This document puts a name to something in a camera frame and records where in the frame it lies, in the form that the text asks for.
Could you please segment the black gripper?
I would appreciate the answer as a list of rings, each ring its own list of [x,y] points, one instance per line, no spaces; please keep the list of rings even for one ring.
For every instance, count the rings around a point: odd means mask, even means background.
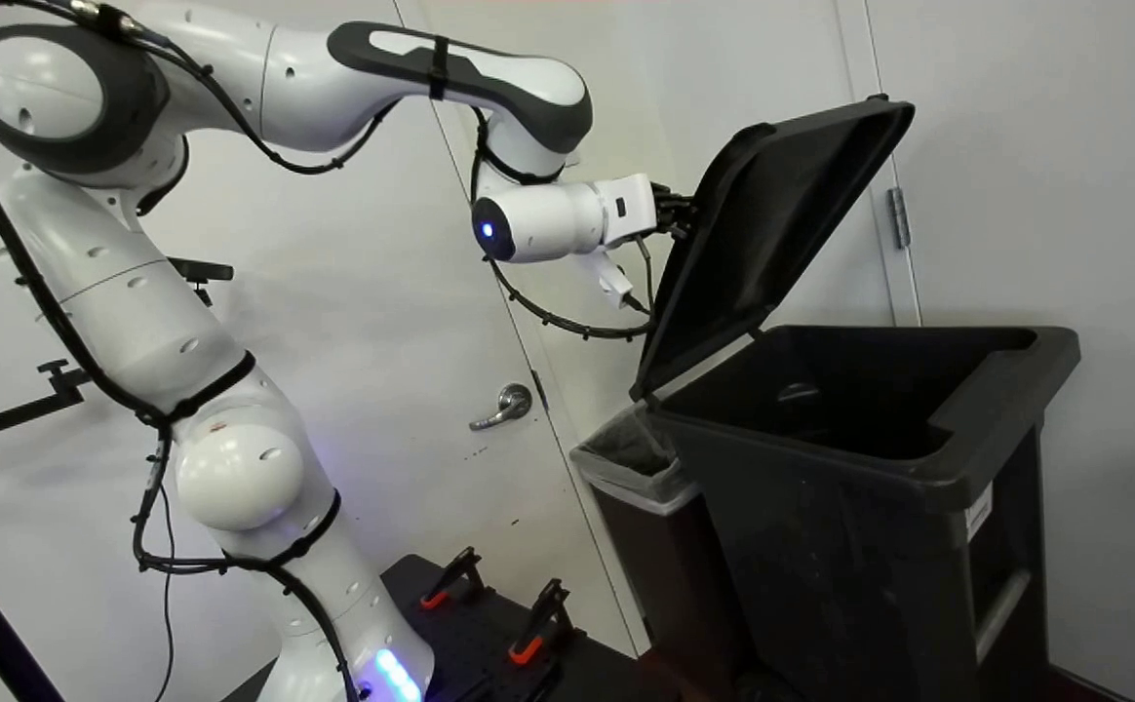
[[[692,195],[677,195],[662,185],[650,189],[654,201],[654,230],[682,243],[693,230],[697,207]]]

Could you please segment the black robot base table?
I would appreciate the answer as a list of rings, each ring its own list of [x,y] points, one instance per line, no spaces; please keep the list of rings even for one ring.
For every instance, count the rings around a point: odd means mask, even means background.
[[[542,658],[513,666],[507,645],[529,609],[485,583],[485,592],[424,613],[417,596],[441,568],[411,554],[381,575],[396,613],[434,648],[434,680],[412,683],[396,658],[378,657],[373,680],[335,702],[682,702],[666,680],[589,639],[577,626]]]

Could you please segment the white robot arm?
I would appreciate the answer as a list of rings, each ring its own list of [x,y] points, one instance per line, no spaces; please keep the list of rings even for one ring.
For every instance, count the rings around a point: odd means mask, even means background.
[[[144,233],[190,136],[221,129],[278,169],[342,169],[411,98],[476,112],[473,240],[491,263],[608,255],[666,224],[650,177],[580,178],[584,78],[417,29],[274,29],[182,0],[0,0],[0,243],[69,359],[156,431],[152,496],[218,552],[211,575],[282,584],[282,650],[261,702],[424,702],[438,650],[342,535],[342,496],[290,399]]]

